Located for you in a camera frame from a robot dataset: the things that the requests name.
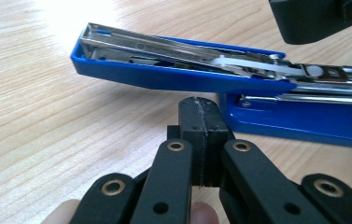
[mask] wood grain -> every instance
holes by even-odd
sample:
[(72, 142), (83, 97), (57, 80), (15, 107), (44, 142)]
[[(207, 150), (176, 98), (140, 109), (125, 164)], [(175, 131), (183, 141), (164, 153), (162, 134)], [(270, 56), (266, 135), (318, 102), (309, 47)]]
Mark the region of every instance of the wood grain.
[[(283, 42), (267, 1), (0, 1), (0, 223), (40, 223), (109, 173), (150, 166), (177, 103), (198, 92), (152, 91), (83, 77), (69, 60), (87, 22), (284, 51), (294, 62), (351, 64), (352, 27), (304, 46)], [(333, 175), (352, 187), (352, 148), (238, 133), (291, 180)], [(217, 189), (193, 189), (227, 223)]]

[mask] hand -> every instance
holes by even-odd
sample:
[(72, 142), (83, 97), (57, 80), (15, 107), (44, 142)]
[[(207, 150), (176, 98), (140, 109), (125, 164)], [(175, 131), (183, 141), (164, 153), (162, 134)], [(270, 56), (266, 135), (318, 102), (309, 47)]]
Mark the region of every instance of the hand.
[[(79, 200), (69, 200), (60, 204), (42, 224), (67, 224), (79, 205)], [(194, 203), (190, 209), (190, 224), (219, 224), (214, 208), (207, 203)]]

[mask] brass grommet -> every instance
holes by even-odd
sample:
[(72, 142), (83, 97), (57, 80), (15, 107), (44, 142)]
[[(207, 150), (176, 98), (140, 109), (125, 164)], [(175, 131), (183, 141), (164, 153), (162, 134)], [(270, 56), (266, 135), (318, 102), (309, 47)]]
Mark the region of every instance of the brass grommet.
[(107, 181), (101, 188), (102, 192), (107, 196), (117, 195), (125, 189), (126, 184), (122, 180), (114, 179)]
[(242, 142), (235, 142), (232, 147), (241, 152), (247, 152), (251, 149), (250, 145)]
[(318, 191), (327, 196), (334, 198), (340, 198), (344, 196), (344, 191), (339, 186), (330, 182), (329, 180), (317, 179), (315, 180), (313, 185)]
[(184, 144), (180, 142), (171, 142), (167, 145), (167, 148), (172, 151), (181, 151), (182, 149), (184, 149)]

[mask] stapler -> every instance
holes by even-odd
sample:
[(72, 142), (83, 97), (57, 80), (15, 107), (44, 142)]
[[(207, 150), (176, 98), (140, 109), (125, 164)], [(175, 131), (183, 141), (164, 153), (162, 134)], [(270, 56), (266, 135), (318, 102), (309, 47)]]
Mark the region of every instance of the stapler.
[(71, 55), (81, 75), (155, 90), (217, 92), (222, 116), (237, 132), (352, 147), (352, 66), (285, 57), (94, 23)]

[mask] open stapler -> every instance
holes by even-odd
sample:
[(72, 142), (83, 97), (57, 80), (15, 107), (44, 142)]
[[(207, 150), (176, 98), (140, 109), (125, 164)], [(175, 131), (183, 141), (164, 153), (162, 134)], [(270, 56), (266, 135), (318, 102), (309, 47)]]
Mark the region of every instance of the open stapler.
[(217, 92), (222, 116), (237, 132), (352, 147), (352, 66), (291, 63), (285, 56), (89, 23), (71, 58), (81, 75)]

